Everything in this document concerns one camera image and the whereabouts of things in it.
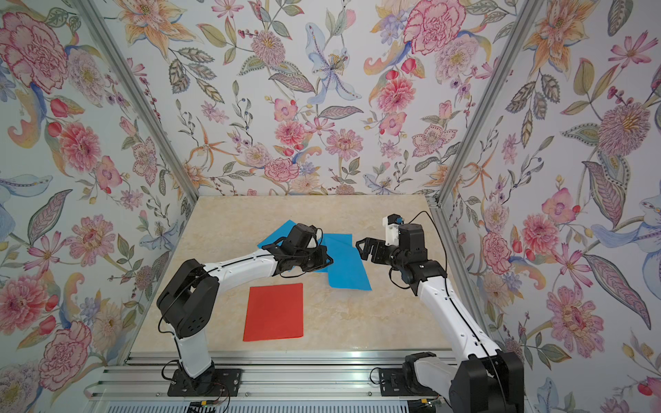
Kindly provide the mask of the red paper sheet one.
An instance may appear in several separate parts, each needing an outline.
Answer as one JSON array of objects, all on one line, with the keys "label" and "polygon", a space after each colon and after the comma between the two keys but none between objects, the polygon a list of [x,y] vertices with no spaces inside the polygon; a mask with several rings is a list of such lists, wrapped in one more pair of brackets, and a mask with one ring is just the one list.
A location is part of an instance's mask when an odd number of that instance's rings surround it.
[{"label": "red paper sheet one", "polygon": [[250,288],[244,342],[301,338],[304,325],[302,283]]}]

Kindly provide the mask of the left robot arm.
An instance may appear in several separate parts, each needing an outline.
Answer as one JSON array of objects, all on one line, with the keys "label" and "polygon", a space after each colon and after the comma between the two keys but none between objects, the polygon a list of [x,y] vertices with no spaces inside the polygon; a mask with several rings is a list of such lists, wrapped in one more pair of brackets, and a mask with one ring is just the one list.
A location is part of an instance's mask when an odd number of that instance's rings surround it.
[{"label": "left robot arm", "polygon": [[173,335],[185,376],[196,380],[213,372],[206,328],[222,294],[255,280],[282,275],[294,268],[303,274],[330,266],[328,248],[313,241],[297,246],[283,237],[253,253],[225,262],[185,261],[157,300],[158,330]]}]

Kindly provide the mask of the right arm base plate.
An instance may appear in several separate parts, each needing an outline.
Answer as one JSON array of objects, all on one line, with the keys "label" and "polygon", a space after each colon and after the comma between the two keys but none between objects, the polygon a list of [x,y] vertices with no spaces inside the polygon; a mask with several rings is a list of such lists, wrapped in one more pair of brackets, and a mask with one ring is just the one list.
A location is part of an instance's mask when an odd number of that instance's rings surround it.
[{"label": "right arm base plate", "polygon": [[438,394],[427,387],[408,384],[402,368],[376,368],[378,378],[374,382],[379,386],[382,397],[433,397]]}]

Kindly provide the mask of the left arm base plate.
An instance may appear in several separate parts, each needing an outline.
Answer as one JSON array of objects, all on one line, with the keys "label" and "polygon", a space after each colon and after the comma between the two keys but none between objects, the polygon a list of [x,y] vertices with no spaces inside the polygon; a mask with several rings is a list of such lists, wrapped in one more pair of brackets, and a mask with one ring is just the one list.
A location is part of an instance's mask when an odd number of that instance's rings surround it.
[{"label": "left arm base plate", "polygon": [[236,397],[244,371],[242,369],[208,368],[198,378],[191,378],[182,368],[177,368],[170,379],[168,397],[218,398]]}]

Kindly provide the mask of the blue paper sheet three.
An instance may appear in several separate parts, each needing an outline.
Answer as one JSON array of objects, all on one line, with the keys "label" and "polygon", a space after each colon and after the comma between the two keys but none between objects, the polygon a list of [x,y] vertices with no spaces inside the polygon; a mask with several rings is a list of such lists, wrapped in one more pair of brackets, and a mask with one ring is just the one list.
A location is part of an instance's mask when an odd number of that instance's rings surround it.
[{"label": "blue paper sheet three", "polygon": [[361,260],[357,249],[355,253],[355,261],[351,270],[340,271],[339,273],[329,271],[328,282],[330,287],[336,289],[351,289],[359,291],[372,290],[367,272],[363,265],[363,260]]}]

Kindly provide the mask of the blue paper sheet two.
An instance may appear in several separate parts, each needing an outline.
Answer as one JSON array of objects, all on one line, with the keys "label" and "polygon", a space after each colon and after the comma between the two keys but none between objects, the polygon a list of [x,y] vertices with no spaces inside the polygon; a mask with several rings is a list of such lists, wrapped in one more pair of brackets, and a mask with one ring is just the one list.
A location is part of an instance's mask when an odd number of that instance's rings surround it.
[{"label": "blue paper sheet two", "polygon": [[325,234],[321,244],[327,248],[327,254],[334,260],[334,263],[319,269],[318,273],[328,273],[329,271],[339,273],[351,270],[356,253],[351,234]]}]

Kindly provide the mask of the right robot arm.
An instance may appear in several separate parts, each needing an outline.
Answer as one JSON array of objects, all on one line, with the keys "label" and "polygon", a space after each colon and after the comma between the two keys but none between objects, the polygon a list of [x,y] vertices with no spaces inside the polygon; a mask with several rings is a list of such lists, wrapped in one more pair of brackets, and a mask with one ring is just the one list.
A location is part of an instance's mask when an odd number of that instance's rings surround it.
[{"label": "right robot arm", "polygon": [[524,367],[514,352],[503,351],[479,326],[452,289],[447,271],[422,247],[404,249],[383,240],[356,242],[364,261],[399,272],[413,294],[440,325],[454,352],[449,364],[431,352],[406,356],[397,380],[382,375],[383,395],[433,394],[455,412],[523,412]]}]

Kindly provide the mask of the blue paper sheet one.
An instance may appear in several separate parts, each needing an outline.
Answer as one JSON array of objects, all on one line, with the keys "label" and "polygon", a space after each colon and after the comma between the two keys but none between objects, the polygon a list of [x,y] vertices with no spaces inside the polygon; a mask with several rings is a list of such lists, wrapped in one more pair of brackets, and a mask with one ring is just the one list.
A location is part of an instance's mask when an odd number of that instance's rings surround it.
[{"label": "blue paper sheet one", "polygon": [[286,221],[279,228],[277,228],[272,234],[268,235],[265,240],[258,244],[258,248],[261,249],[265,245],[273,244],[281,237],[287,237],[291,230],[295,227],[295,223],[292,220]]}]

